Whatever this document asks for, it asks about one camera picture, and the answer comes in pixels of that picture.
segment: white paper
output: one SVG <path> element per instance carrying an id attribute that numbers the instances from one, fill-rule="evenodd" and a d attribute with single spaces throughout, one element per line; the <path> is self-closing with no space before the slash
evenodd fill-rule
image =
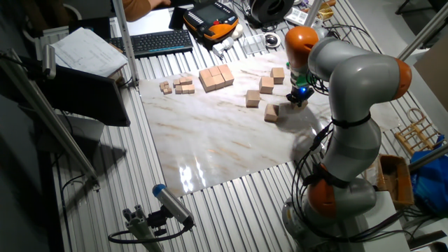
<path id="1" fill-rule="evenodd" d="M 128 22 L 127 29 L 130 36 L 166 32 L 171 30 L 168 28 L 170 21 L 168 9 L 153 10 L 137 21 Z"/>
<path id="2" fill-rule="evenodd" d="M 127 63 L 126 56 L 89 29 L 77 29 L 51 46 L 56 64 L 103 77 Z"/>

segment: monitor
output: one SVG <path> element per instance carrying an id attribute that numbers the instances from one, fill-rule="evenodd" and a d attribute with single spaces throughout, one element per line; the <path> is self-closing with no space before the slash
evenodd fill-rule
<path id="1" fill-rule="evenodd" d="M 42 72 L 42 62 L 20 59 L 28 71 Z M 56 66 L 54 79 L 37 79 L 36 83 L 54 109 L 94 118 L 109 126 L 130 125 L 120 92 L 111 78 Z"/>

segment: white marble mat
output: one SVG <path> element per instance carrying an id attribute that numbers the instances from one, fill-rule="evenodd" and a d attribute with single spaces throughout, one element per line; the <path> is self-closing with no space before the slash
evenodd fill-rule
<path id="1" fill-rule="evenodd" d="M 181 76 L 141 80 L 140 93 L 162 165 L 165 181 L 176 195 L 186 195 L 293 158 L 294 146 L 308 146 L 314 132 L 330 121 L 328 97 L 314 94 L 304 111 L 290 109 L 291 91 L 285 52 L 252 57 L 228 64 L 234 85 L 205 93 L 199 71 L 193 76 L 195 94 L 163 95 L 159 83 Z M 259 108 L 246 108 L 247 90 L 257 90 L 261 76 L 272 67 L 284 67 L 283 85 L 273 94 L 261 94 Z M 280 105 L 277 124 L 263 120 L 266 104 Z M 382 131 L 400 125 L 389 103 L 377 104 L 372 117 Z"/>

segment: black keyboard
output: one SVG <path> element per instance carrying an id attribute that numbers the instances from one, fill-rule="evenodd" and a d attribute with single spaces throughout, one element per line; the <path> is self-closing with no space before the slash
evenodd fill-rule
<path id="1" fill-rule="evenodd" d="M 125 51 L 121 38 L 106 39 L 108 43 Z M 193 44 L 187 30 L 163 31 L 152 34 L 131 36 L 135 57 L 166 55 L 169 53 L 184 53 L 193 49 Z"/>

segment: wooden cube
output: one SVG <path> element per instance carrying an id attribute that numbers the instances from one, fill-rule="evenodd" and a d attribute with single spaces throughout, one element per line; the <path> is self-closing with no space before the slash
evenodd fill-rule
<path id="1" fill-rule="evenodd" d="M 164 94 L 164 95 L 171 94 L 172 92 L 173 92 L 173 90 L 172 90 L 170 87 L 165 88 L 165 89 L 163 90 L 163 94 Z"/>
<path id="2" fill-rule="evenodd" d="M 202 71 L 199 71 L 199 79 L 201 81 L 204 81 L 206 78 L 209 78 L 209 77 L 211 77 L 210 70 L 204 69 Z"/>
<path id="3" fill-rule="evenodd" d="M 274 78 L 261 77 L 260 80 L 260 93 L 272 95 L 274 89 Z"/>
<path id="4" fill-rule="evenodd" d="M 176 86 L 176 95 L 181 95 L 182 94 L 182 86 L 181 85 L 177 85 Z"/>
<path id="5" fill-rule="evenodd" d="M 271 77 L 274 78 L 274 84 L 283 84 L 283 79 L 285 78 L 283 67 L 273 67 L 271 70 Z"/>
<path id="6" fill-rule="evenodd" d="M 179 79 L 179 82 L 181 83 L 181 85 L 189 85 L 193 83 L 193 77 L 189 76 L 189 77 L 182 77 Z"/>
<path id="7" fill-rule="evenodd" d="M 217 76 L 221 74 L 221 71 L 219 71 L 219 68 L 217 66 L 209 68 L 209 71 L 212 76 Z"/>
<path id="8" fill-rule="evenodd" d="M 163 90 L 165 90 L 165 89 L 167 89 L 167 88 L 169 88 L 169 83 L 168 83 L 168 81 L 164 81 L 164 82 L 160 83 L 160 91 L 163 92 Z"/>
<path id="9" fill-rule="evenodd" d="M 260 103 L 260 91 L 247 90 L 246 93 L 246 108 L 258 108 Z"/>
<path id="10" fill-rule="evenodd" d="M 182 85 L 182 95 L 188 94 L 190 92 L 190 89 L 188 88 L 188 85 Z"/>
<path id="11" fill-rule="evenodd" d="M 213 82 L 216 85 L 216 90 L 224 88 L 225 80 L 222 75 L 213 76 Z"/>
<path id="12" fill-rule="evenodd" d="M 205 78 L 204 80 L 201 80 L 201 83 L 205 92 L 210 92 L 216 89 L 216 84 L 213 77 Z"/>
<path id="13" fill-rule="evenodd" d="M 231 84 L 233 84 L 233 80 L 234 80 L 234 78 L 233 78 L 232 73 L 230 73 L 230 72 L 224 72 L 224 73 L 222 73 L 221 75 L 223 76 L 224 81 L 225 81 L 225 83 L 224 83 L 224 87 L 227 87 L 227 86 L 230 86 Z"/>
<path id="14" fill-rule="evenodd" d="M 188 90 L 188 94 L 194 94 L 195 93 L 195 86 L 193 84 L 185 85 L 184 87 Z"/>
<path id="15" fill-rule="evenodd" d="M 220 65 L 218 66 L 219 71 L 224 74 L 224 73 L 231 73 L 229 66 L 224 64 L 224 65 Z"/>
<path id="16" fill-rule="evenodd" d="M 279 119 L 279 106 L 268 104 L 265 109 L 265 122 L 275 123 Z"/>
<path id="17" fill-rule="evenodd" d="M 179 79 L 176 79 L 176 80 L 174 80 L 173 81 L 173 86 L 174 86 L 174 88 L 176 88 L 178 85 L 180 85 L 181 84 L 181 82 L 180 82 L 180 80 Z"/>

